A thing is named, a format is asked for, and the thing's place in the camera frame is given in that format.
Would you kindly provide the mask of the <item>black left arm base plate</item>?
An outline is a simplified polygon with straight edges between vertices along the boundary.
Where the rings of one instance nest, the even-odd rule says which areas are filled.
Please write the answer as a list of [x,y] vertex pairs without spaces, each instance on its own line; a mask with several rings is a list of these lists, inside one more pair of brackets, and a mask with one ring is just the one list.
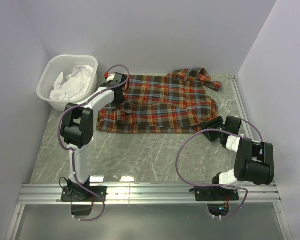
[[83,190],[79,191],[69,189],[67,186],[63,188],[60,201],[64,203],[78,203],[78,202],[101,202],[106,200],[107,187],[106,186],[89,186],[88,189],[97,194],[101,199],[97,198],[94,194]]

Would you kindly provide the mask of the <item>red brown plaid shirt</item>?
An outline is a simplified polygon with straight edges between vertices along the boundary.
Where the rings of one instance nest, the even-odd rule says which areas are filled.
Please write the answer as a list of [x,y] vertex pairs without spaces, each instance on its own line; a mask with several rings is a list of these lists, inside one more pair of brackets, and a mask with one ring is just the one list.
[[163,75],[131,75],[125,102],[104,107],[96,130],[117,134],[194,134],[218,117],[218,107],[206,92],[219,91],[204,68],[178,69]]

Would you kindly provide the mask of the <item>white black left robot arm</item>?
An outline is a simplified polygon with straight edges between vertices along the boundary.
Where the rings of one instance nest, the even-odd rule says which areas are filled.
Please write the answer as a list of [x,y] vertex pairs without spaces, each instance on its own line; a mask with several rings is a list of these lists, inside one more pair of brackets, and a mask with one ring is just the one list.
[[87,99],[66,105],[58,123],[58,140],[61,147],[68,151],[70,174],[63,194],[86,201],[95,195],[90,186],[88,173],[88,144],[94,136],[94,117],[108,105],[117,107],[124,103],[124,87],[130,85],[130,76],[115,72],[105,74],[106,82]]

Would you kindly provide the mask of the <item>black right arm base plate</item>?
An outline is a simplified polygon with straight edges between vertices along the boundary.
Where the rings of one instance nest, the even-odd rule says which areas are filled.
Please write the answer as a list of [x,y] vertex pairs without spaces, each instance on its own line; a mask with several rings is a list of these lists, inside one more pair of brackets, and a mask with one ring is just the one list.
[[223,187],[193,187],[189,190],[194,193],[197,202],[221,202],[238,201],[239,194],[235,189],[226,189]]

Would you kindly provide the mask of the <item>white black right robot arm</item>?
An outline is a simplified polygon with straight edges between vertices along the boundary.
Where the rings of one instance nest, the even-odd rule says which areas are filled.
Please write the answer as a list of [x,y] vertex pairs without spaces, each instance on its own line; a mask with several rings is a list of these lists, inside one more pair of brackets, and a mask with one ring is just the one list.
[[274,147],[271,143],[252,140],[239,135],[242,123],[248,121],[234,116],[221,116],[202,123],[203,135],[210,141],[219,140],[223,148],[236,153],[233,169],[218,173],[212,179],[210,194],[216,200],[223,199],[228,189],[242,187],[245,183],[270,185],[275,176]]

